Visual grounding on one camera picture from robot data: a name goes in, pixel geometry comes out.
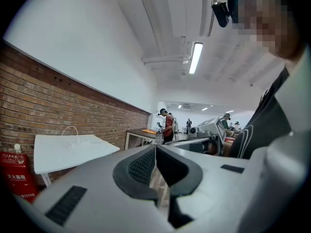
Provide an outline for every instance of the fire extinguisher box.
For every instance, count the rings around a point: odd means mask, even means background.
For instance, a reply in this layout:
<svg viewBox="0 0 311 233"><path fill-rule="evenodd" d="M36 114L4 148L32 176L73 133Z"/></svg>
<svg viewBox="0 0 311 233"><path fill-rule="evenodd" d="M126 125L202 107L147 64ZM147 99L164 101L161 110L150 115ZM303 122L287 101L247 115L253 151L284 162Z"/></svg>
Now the fire extinguisher box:
<svg viewBox="0 0 311 233"><path fill-rule="evenodd" d="M23 155L23 163L13 153L0 152L0 168L3 178L13 194L32 202L39 194L35 180L27 166L27 156Z"/></svg>

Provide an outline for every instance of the person in red shirt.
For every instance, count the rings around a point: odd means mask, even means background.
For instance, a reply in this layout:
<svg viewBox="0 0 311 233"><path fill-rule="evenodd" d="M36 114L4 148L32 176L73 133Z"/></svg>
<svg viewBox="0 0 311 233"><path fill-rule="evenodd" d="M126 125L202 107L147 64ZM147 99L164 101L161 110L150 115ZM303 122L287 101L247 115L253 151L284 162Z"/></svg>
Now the person in red shirt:
<svg viewBox="0 0 311 233"><path fill-rule="evenodd" d="M173 140L174 133L172 131L173 126L173 117L169 115L166 109L162 108L160 110L160 113L158 115L162 115L163 117L166 117L165 120L165 128L162 130L162 133L164 135L163 144L170 142Z"/></svg>

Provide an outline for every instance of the ceiling light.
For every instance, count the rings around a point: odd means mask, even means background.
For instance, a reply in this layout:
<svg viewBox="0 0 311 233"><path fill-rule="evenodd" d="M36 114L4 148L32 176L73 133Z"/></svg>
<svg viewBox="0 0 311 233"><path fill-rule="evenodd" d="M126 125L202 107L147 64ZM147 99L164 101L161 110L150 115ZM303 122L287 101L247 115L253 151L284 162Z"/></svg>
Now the ceiling light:
<svg viewBox="0 0 311 233"><path fill-rule="evenodd" d="M195 43L194 44L194 51L193 51L193 57L192 57L192 62L190 66L190 74L193 74L196 70L196 66L198 65L201 51L202 51L203 44L202 43Z"/></svg>

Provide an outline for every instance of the bottle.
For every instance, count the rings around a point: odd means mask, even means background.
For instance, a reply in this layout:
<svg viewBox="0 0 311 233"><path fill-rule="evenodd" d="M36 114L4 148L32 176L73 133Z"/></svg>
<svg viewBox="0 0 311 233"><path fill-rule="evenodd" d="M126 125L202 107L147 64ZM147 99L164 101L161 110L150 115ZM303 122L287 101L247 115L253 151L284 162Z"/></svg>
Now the bottle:
<svg viewBox="0 0 311 233"><path fill-rule="evenodd" d="M14 145L14 149L15 149L15 154L16 154L16 160L19 164L23 164L24 163L24 156L22 154L21 148L20 148L20 144L16 143Z"/></svg>

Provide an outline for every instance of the brown tabletop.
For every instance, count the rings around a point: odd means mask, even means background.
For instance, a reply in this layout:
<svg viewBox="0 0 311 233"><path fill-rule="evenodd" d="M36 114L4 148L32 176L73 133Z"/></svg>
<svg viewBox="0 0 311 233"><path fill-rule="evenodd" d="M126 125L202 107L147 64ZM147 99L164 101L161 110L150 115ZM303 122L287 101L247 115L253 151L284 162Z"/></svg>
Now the brown tabletop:
<svg viewBox="0 0 311 233"><path fill-rule="evenodd" d="M152 138L152 139L156 139L159 136L158 134L150 134L150 133L143 132L142 130L146 130L146 128L128 130L127 132L138 134L138 135L141 135L142 137L147 137L147 138Z"/></svg>

